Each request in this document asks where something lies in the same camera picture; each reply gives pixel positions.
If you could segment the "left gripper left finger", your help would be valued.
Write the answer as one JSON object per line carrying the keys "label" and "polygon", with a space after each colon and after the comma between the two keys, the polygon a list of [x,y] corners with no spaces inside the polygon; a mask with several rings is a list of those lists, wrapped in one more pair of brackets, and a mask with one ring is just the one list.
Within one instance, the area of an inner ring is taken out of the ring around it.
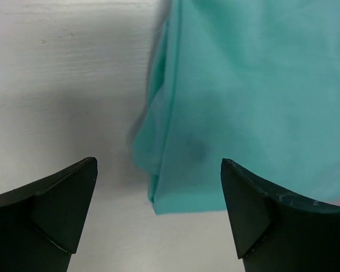
{"label": "left gripper left finger", "polygon": [[0,272],[67,271],[96,180],[97,160],[88,157],[0,194]]}

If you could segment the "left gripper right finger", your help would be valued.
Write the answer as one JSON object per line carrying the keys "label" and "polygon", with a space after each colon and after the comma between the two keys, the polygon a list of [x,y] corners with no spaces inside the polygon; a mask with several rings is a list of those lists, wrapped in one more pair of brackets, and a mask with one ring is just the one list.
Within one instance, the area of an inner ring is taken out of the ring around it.
{"label": "left gripper right finger", "polygon": [[340,206],[294,193],[223,159],[221,182],[246,271],[340,272]]}

